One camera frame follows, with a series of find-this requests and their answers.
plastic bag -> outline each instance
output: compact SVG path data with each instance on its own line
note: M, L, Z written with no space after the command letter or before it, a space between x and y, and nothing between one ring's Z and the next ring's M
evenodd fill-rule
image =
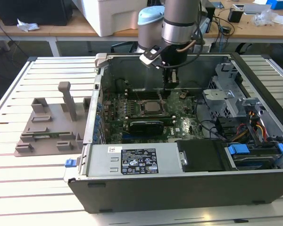
M38 27L38 24L27 24L27 23L20 21L19 19L18 19L17 27L24 32L34 31L34 30L40 29Z
M263 26L267 24L274 25L272 20L277 16L277 13L273 13L271 9L266 9L262 11L261 14L256 14L251 19L252 23L256 26Z

circuit board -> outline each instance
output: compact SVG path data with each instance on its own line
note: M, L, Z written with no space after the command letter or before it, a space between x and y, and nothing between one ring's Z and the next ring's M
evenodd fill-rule
M128 100L125 94L105 95L107 143L172 143L179 139L204 138L194 116L194 97L183 97L182 94L181 91L172 91L167 98L158 97L156 100ZM162 121L163 132L156 136L132 136L128 127L135 121Z

computer tower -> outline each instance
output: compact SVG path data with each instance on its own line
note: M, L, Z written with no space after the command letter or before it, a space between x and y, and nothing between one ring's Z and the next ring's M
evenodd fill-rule
M72 15L71 0L0 0L0 19L7 26L17 19L39 25L67 25Z

wooden desk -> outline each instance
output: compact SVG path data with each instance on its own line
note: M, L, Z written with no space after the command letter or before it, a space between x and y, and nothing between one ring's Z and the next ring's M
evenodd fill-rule
M221 0L225 8L230 8L233 1ZM253 0L241 0L239 4L251 3ZM283 15L283 10L276 10L276 13ZM223 11L219 17L227 20L229 11ZM274 24L273 26L259 26L253 25L250 20L253 16L242 15L241 21L235 26L235 33L228 40L229 42L257 42L257 43L283 43L283 25ZM67 26L40 26L37 31L23 32L16 26L4 26L0 21L4 31L13 40L30 40L30 41L47 41L54 57L59 57L60 53L57 47L57 41L137 41L138 30L125 30L116 32L111 36L99 37L95 30L89 25L87 20L79 10L74 10L73 17ZM204 37L207 42L213 42L218 36L218 27L215 23L212 24L209 33ZM0 29L0 40L9 41L9 38Z
M239 4L252 3L253 0L241 0ZM225 9L230 8L236 2L222 0ZM215 15L218 16L221 10L217 9ZM283 16L283 10L274 10L275 13ZM220 18L227 20L229 10L222 11ZM266 26L255 26L252 22L253 16L242 15L239 23L232 23L235 27L235 33L228 40L229 42L275 42L283 43L283 25L274 24ZM231 27L227 22L221 21L221 25ZM213 23L211 30L205 35L206 38L215 38L218 35L218 27Z

white box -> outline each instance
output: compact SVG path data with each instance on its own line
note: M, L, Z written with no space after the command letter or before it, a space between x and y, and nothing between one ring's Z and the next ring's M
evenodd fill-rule
M139 12L147 0L72 0L100 36L137 29Z

